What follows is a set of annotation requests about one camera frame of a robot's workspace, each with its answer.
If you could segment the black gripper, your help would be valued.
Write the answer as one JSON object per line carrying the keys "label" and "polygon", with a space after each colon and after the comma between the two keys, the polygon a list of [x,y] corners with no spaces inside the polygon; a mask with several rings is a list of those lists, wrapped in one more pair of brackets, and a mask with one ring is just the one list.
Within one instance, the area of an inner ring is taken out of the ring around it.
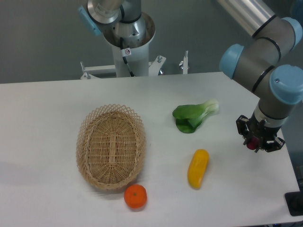
{"label": "black gripper", "polygon": [[238,133],[244,138],[244,145],[247,145],[251,138],[257,138],[259,143],[255,153],[264,150],[267,153],[280,150],[285,141],[277,137],[278,119],[270,118],[261,111],[254,111],[250,120],[240,115],[236,120]]}

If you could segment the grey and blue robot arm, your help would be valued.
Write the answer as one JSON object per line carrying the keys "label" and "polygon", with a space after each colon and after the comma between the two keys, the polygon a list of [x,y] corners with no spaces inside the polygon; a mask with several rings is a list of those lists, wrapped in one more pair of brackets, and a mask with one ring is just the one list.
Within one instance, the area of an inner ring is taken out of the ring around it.
{"label": "grey and blue robot arm", "polygon": [[[303,99],[303,71],[276,64],[300,42],[303,29],[290,17],[278,18],[261,0],[222,0],[220,5],[247,31],[254,43],[229,47],[219,68],[259,98],[252,116],[241,115],[238,133],[251,150],[272,152],[284,146],[277,133]],[[139,0],[89,0],[78,8],[86,28],[111,45],[118,77],[157,76],[165,59],[149,63],[153,20]]]}

